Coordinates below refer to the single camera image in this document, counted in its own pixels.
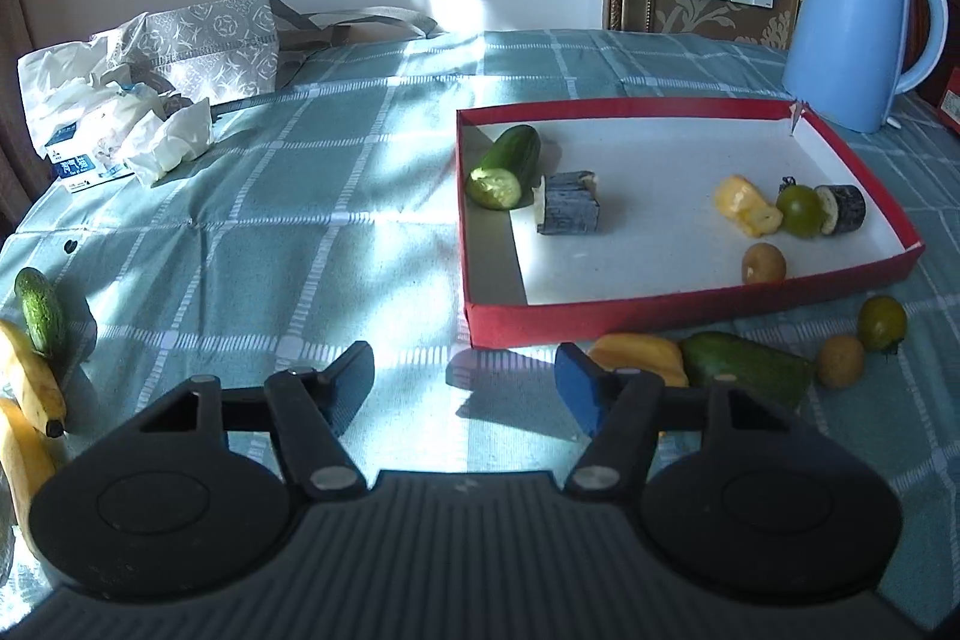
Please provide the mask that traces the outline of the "yellow banana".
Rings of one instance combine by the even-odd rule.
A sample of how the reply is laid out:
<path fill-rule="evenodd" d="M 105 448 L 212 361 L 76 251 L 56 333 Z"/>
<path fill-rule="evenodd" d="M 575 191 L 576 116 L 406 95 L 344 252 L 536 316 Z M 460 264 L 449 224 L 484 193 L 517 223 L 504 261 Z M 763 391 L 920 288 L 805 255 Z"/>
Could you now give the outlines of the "yellow banana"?
<path fill-rule="evenodd" d="M 2 320 L 2 377 L 29 424 L 46 437 L 65 434 L 67 405 L 46 359 L 20 326 Z"/>
<path fill-rule="evenodd" d="M 55 464 L 47 453 L 41 434 L 29 424 L 20 406 L 2 399 L 2 468 L 10 487 L 14 516 L 21 536 L 34 557 L 39 555 L 29 528 L 31 502 L 39 489 L 55 474 Z"/>

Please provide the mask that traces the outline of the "large cucumber half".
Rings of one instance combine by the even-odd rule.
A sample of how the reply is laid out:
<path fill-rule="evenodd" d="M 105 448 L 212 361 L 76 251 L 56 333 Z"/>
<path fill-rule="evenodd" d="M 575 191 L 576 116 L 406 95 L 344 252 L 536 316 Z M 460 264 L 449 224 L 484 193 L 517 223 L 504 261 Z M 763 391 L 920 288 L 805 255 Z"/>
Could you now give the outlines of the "large cucumber half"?
<path fill-rule="evenodd" d="M 726 383 L 761 399 L 796 409 L 815 380 L 815 364 L 750 339 L 700 331 L 679 342 L 690 385 Z"/>

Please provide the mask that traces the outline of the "grey orange cylinder piece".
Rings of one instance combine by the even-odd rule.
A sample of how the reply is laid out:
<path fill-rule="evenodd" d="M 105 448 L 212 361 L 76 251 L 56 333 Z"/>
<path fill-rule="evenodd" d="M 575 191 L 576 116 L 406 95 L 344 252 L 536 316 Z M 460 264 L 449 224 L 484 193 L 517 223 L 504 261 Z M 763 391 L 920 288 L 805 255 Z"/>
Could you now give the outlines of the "grey orange cylinder piece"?
<path fill-rule="evenodd" d="M 596 234 L 601 225 L 601 203 L 592 170 L 570 170 L 544 175 L 532 188 L 534 218 L 542 236 Z"/>

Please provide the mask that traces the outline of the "blue white tissue pack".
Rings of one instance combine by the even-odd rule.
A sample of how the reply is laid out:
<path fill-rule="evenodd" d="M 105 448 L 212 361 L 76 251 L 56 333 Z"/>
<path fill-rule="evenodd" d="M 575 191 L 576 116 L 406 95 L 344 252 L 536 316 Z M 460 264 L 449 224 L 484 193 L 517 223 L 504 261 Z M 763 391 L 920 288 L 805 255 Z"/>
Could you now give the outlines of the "blue white tissue pack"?
<path fill-rule="evenodd" d="M 68 193 L 130 177 L 132 169 L 114 159 L 117 151 L 116 128 L 103 117 L 57 124 L 46 143 L 53 174 Z"/>

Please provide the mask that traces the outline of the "cucumber half in tray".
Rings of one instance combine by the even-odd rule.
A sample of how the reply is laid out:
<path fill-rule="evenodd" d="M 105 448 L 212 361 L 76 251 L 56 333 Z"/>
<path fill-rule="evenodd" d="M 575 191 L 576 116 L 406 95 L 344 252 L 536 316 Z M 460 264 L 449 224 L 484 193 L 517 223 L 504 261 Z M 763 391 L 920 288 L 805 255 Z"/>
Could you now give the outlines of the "cucumber half in tray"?
<path fill-rule="evenodd" d="M 523 201 L 540 158 L 539 131 L 516 125 L 503 131 L 467 175 L 472 202 L 493 211 L 509 211 Z"/>

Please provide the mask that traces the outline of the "red cardboard box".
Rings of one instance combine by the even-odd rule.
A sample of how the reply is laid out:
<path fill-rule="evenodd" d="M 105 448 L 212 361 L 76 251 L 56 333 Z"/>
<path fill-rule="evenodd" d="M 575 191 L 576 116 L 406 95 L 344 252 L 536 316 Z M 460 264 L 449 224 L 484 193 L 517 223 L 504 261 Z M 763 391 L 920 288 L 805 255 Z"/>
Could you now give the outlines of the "red cardboard box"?
<path fill-rule="evenodd" d="M 937 106 L 937 117 L 944 127 L 960 133 L 960 68 L 955 67 Z"/>

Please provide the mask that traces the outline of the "red shallow cardboard tray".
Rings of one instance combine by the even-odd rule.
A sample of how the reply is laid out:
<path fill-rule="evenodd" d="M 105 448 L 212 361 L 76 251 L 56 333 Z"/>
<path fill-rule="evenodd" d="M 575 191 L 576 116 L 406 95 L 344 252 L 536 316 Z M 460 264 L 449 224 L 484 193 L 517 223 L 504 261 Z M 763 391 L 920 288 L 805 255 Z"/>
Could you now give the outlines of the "red shallow cardboard tray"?
<path fill-rule="evenodd" d="M 789 101 L 666 97 L 578 99 L 462 110 L 457 172 L 505 131 L 540 136 L 540 174 L 589 170 L 599 227 L 544 236 L 532 203 L 491 211 L 459 200 L 464 307 L 473 346 L 576 341 L 768 314 L 889 286 L 924 250 L 918 230 L 872 170 L 811 109 Z M 773 198 L 782 179 L 854 185 L 866 221 L 804 241 L 780 230 L 786 276 L 745 284 L 752 241 L 713 202 L 729 175 Z"/>

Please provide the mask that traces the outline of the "patterned curtain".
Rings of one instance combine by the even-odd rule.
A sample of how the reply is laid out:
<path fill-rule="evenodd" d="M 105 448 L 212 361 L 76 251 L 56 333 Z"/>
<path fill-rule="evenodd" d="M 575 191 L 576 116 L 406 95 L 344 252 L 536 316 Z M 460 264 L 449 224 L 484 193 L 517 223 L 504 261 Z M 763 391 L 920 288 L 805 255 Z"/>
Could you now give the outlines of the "patterned curtain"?
<path fill-rule="evenodd" d="M 0 3 L 0 197 L 2 239 L 6 239 L 52 182 L 50 164 L 29 138 L 18 81 L 18 58 L 32 51 L 21 0 Z"/>

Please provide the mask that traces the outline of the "large yellow jackfruit piece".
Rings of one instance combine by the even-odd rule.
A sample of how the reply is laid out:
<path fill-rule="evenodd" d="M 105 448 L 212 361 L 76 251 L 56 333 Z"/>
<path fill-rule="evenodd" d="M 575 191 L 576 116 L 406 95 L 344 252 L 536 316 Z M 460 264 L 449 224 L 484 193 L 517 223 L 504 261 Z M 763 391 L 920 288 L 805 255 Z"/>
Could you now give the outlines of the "large yellow jackfruit piece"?
<path fill-rule="evenodd" d="M 641 333 L 608 333 L 587 349 L 587 355 L 602 369 L 638 369 L 652 372 L 665 385 L 688 388 L 680 347 L 670 339 Z"/>

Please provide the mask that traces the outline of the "grey patterned gift bag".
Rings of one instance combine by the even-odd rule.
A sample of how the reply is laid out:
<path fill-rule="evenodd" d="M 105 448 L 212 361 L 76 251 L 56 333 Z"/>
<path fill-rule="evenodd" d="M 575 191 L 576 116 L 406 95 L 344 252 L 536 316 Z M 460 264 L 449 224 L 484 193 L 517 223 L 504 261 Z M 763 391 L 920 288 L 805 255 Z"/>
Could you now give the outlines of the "grey patterned gift bag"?
<path fill-rule="evenodd" d="M 299 13 L 281 0 L 218 0 L 140 14 L 117 29 L 107 58 L 160 94 L 217 106 L 280 91 L 311 53 L 391 32 L 428 39 L 441 26 L 402 7 Z"/>

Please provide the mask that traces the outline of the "grey yellow layered block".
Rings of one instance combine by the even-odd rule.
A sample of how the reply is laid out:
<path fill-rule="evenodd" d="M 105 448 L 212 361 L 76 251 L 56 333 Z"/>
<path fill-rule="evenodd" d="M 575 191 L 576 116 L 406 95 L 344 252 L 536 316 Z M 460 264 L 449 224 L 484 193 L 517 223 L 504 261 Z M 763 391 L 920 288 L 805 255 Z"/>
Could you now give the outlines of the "grey yellow layered block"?
<path fill-rule="evenodd" d="M 814 191 L 822 206 L 823 236 L 851 234 L 866 221 L 866 198 L 855 185 L 817 185 Z"/>

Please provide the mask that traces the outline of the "green tomato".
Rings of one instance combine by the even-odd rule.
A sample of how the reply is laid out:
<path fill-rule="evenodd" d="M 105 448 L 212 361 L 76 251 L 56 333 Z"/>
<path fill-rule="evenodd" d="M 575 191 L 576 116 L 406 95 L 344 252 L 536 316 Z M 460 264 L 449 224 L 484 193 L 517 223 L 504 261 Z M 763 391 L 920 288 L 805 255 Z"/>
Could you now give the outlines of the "green tomato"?
<path fill-rule="evenodd" d="M 776 208 L 781 213 L 781 229 L 799 239 L 813 239 L 820 234 L 825 211 L 817 192 L 800 185 L 793 177 L 784 177 L 778 190 Z"/>
<path fill-rule="evenodd" d="M 895 354 L 907 331 L 907 310 L 896 299 L 874 296 L 861 305 L 857 337 L 869 353 Z"/>

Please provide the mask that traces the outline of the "crumpled white plastic bag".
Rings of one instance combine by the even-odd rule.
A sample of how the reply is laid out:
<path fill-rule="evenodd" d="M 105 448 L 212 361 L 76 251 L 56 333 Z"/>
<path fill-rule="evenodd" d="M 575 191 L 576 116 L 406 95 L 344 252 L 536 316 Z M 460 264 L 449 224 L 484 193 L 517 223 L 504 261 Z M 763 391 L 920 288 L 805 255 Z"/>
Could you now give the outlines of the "crumpled white plastic bag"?
<path fill-rule="evenodd" d="M 21 103 L 39 156 L 49 159 L 46 143 L 55 125 L 103 117 L 116 128 L 114 159 L 126 163 L 140 184 L 153 187 L 212 147 L 212 109 L 206 99 L 192 103 L 176 92 L 160 94 L 112 68 L 107 51 L 121 26 L 23 55 Z"/>

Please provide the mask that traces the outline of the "small whole cucumber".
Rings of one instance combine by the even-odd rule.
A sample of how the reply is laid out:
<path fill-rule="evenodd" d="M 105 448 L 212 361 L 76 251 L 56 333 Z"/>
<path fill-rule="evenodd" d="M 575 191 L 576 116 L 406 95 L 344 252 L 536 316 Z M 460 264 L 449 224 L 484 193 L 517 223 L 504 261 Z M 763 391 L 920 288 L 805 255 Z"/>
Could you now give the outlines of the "small whole cucumber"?
<path fill-rule="evenodd" d="M 32 347 L 46 359 L 59 360 L 67 346 L 67 328 L 55 286 L 39 269 L 25 266 L 14 280 L 14 294 Z"/>

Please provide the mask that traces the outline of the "wooden chair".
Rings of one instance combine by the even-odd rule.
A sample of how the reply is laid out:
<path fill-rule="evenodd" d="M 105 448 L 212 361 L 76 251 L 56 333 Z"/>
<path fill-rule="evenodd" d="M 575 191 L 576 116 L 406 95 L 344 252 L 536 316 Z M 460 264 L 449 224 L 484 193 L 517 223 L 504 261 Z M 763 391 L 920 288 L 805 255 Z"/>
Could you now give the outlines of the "wooden chair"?
<path fill-rule="evenodd" d="M 958 67 L 958 0 L 949 2 L 949 27 L 944 50 L 940 54 L 939 62 L 928 78 L 916 86 L 916 92 L 923 97 L 926 103 L 937 107 L 944 97 L 953 70 Z M 911 0 L 910 18 L 908 18 L 907 50 L 905 50 L 905 68 L 911 68 L 918 62 L 928 40 L 929 25 L 931 24 L 931 8 L 928 0 Z"/>

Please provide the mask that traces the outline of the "blue electric kettle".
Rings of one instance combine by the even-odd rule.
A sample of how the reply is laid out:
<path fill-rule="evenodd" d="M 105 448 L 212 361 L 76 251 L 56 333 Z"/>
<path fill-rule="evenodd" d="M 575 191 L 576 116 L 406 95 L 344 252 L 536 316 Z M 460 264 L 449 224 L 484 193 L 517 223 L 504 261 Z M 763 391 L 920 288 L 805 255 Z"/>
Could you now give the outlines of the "blue electric kettle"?
<path fill-rule="evenodd" d="M 800 0 L 782 74 L 784 89 L 820 119 L 875 133 L 898 94 L 923 83 L 939 62 L 949 2 L 928 0 L 923 53 L 903 67 L 911 0 Z"/>

